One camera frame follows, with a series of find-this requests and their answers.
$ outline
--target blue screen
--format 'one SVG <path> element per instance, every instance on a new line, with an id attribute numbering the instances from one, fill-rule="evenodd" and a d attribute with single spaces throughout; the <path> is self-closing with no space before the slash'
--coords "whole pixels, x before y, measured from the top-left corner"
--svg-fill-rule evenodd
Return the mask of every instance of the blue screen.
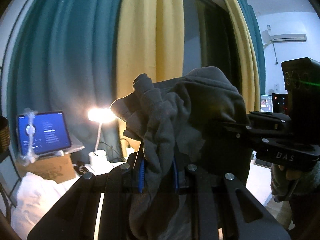
<path id="1" fill-rule="evenodd" d="M 29 118 L 18 117 L 19 143 L 22 155 L 28 153 Z M 37 114 L 33 120 L 35 133 L 33 149 L 35 154 L 43 154 L 71 147 L 63 113 Z"/>

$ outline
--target monitor screen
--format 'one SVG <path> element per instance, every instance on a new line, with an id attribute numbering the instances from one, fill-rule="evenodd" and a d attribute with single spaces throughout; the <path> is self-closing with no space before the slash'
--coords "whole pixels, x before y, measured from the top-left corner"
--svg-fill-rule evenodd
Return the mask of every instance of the monitor screen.
<path id="1" fill-rule="evenodd" d="M 28 153 L 28 121 L 28 116 L 18 116 L 18 138 L 23 156 Z M 71 147 L 71 141 L 62 112 L 37 114 L 33 120 L 33 126 L 35 133 L 32 147 L 35 154 L 41 155 Z"/>
<path id="2" fill-rule="evenodd" d="M 272 113 L 272 96 L 261 95 L 261 112 Z"/>

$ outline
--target silver bolt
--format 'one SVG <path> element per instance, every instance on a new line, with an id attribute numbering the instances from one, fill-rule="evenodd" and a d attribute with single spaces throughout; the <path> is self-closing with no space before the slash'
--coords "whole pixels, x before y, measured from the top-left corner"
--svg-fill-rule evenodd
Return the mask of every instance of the silver bolt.
<path id="1" fill-rule="evenodd" d="M 226 173 L 224 177 L 228 180 L 233 180 L 235 178 L 235 176 L 232 173 Z"/>
<path id="2" fill-rule="evenodd" d="M 120 168 L 121 168 L 122 170 L 128 170 L 128 169 L 130 168 L 130 164 L 129 164 L 129 163 L 122 163 L 122 164 L 120 165 Z"/>
<path id="3" fill-rule="evenodd" d="M 189 171 L 195 171 L 197 169 L 197 166 L 195 166 L 194 164 L 189 164 L 188 165 L 188 170 Z"/>
<path id="4" fill-rule="evenodd" d="M 91 179 L 92 178 L 92 172 L 86 172 L 85 174 L 82 175 L 84 179 Z"/>

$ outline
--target brown cardboard box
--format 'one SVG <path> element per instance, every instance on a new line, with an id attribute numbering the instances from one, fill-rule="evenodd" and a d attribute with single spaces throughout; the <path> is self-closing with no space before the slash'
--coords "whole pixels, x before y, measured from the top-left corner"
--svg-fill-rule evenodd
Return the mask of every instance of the brown cardboard box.
<path id="1" fill-rule="evenodd" d="M 35 163 L 28 166 L 17 164 L 21 176 L 25 176 L 27 171 L 32 172 L 43 179 L 54 180 L 56 183 L 65 182 L 76 177 L 70 155 L 53 156 L 40 158 Z"/>

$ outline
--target air conditioner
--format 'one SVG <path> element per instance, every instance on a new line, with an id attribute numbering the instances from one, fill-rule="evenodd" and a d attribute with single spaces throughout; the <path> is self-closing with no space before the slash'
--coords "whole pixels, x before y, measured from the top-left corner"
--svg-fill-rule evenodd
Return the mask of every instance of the air conditioner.
<path id="1" fill-rule="evenodd" d="M 307 41 L 306 29 L 301 22 L 284 22 L 267 25 L 267 29 L 273 42 Z"/>

